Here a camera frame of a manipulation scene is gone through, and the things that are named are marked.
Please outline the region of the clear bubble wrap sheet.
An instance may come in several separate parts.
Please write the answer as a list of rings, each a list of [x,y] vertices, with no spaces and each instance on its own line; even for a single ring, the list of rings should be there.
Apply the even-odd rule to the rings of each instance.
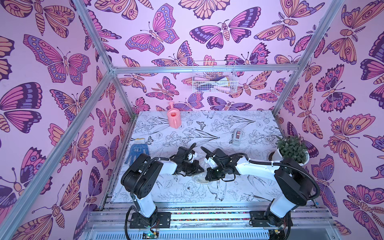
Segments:
[[[199,160],[199,164],[204,169],[204,171],[202,173],[192,176],[191,177],[192,180],[202,185],[211,184],[210,181],[206,180],[207,169],[210,168],[211,166],[208,163],[206,163],[204,159]]]

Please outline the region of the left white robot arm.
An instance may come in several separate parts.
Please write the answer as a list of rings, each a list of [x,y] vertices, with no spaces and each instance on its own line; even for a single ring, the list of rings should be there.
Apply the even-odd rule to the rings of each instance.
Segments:
[[[151,191],[160,175],[191,177],[204,172],[198,160],[152,158],[140,154],[121,177],[121,185],[130,194],[136,210],[144,218],[150,218],[157,210]]]

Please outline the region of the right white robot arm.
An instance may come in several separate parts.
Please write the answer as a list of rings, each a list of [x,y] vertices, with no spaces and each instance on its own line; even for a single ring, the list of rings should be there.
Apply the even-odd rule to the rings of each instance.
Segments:
[[[206,180],[223,180],[226,175],[249,175],[266,178],[277,182],[281,194],[272,200],[265,212],[266,216],[284,218],[298,206],[305,206],[308,201],[320,195],[320,187],[315,179],[297,162],[286,158],[282,161],[249,160],[242,155],[228,157],[206,157]]]

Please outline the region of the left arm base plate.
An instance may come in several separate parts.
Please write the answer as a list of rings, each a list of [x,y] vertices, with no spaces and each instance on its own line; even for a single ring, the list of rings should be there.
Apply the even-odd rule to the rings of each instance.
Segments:
[[[171,225],[170,212],[154,212],[149,218],[140,213],[133,213],[130,220],[130,229],[144,229],[156,227],[157,229],[169,229]]]

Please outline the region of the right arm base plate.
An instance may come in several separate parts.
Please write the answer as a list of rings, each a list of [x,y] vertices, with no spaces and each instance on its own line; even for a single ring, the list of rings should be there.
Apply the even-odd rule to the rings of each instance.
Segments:
[[[283,218],[279,218],[271,212],[250,211],[249,224],[252,227],[271,227],[278,229],[293,226],[291,212],[288,212]]]

